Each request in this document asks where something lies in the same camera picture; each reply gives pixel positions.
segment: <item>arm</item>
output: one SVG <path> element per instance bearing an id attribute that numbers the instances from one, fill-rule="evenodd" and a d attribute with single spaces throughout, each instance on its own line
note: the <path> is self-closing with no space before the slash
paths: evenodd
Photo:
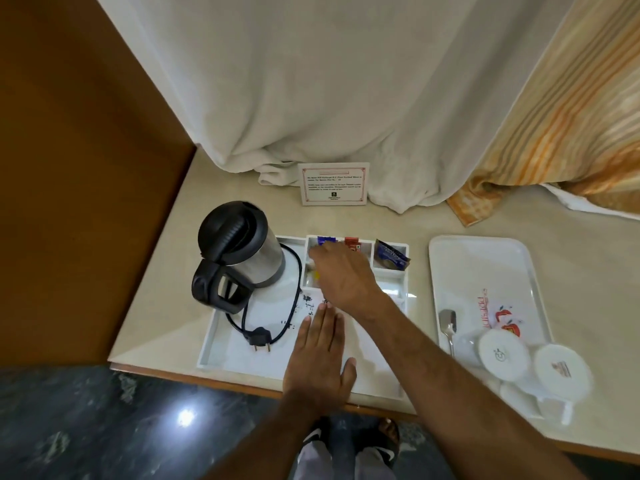
<path id="1" fill-rule="evenodd" d="M 369 263 L 343 244 L 309 251 L 324 297 L 376 343 L 462 479 L 583 479 L 556 447 L 444 353 L 396 307 Z"/>
<path id="2" fill-rule="evenodd" d="M 276 412 L 204 476 L 204 479 L 282 480 L 287 478 L 314 421 L 340 408 L 356 380 L 355 359 L 342 368 L 344 317 L 320 305 L 305 318 L 282 384 Z"/>

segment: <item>countertop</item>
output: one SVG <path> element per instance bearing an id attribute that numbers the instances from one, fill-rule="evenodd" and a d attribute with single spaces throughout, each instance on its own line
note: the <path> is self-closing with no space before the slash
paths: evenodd
<path id="1" fill-rule="evenodd" d="M 498 211 L 464 228 L 446 203 L 402 215 L 372 203 L 303 207 L 297 187 L 262 186 L 257 174 L 226 173 L 198 151 L 180 188 L 109 360 L 281 390 L 282 382 L 196 368 L 211 309 L 191 297 L 203 218 L 231 200 L 254 202 L 279 235 L 354 235 L 405 242 L 411 250 L 409 318 L 438 341 L 428 243 L 442 234 L 512 237 L 531 253 L 558 343 L 576 350 L 593 371 L 595 390 L 567 428 L 533 425 L 549 438 L 640 454 L 640 223 L 565 209 L 542 187 L 508 196 Z M 413 412 L 408 401 L 353 394 L 349 402 Z"/>

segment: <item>gray pants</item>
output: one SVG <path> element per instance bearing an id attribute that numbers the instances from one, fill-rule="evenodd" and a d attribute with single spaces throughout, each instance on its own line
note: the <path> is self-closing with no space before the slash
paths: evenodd
<path id="1" fill-rule="evenodd" d="M 332 480 L 331 454 L 322 441 L 312 441 L 302 448 L 294 480 Z M 355 480 L 396 480 L 391 468 L 382 461 L 375 448 L 364 448 L 356 455 Z"/>

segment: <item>dark marble floor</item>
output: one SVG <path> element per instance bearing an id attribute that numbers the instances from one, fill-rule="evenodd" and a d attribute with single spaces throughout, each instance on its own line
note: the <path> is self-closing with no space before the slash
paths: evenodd
<path id="1" fill-rule="evenodd" d="M 106 367 L 0 374 L 3 479 L 196 479 L 274 407 L 270 399 L 130 376 Z M 351 436 L 375 419 L 332 417 L 336 480 L 353 478 Z M 399 479 L 452 479 L 436 445 L 401 424 Z M 592 479 L 636 480 L 638 469 L 572 457 Z"/>

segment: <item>red border on card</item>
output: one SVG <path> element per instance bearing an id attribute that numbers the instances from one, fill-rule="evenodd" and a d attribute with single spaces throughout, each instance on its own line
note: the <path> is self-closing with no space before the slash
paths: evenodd
<path id="1" fill-rule="evenodd" d="M 367 177 L 367 169 L 366 167 L 336 167 L 336 168 L 303 168 L 302 169 L 302 184 L 305 188 L 305 201 L 307 202 L 327 202 L 327 200 L 309 200 L 307 195 L 307 181 L 305 180 L 305 172 L 307 170 L 362 170 L 362 195 L 359 200 L 336 200 L 336 202 L 364 202 L 364 188 L 365 188 L 365 179 Z"/>

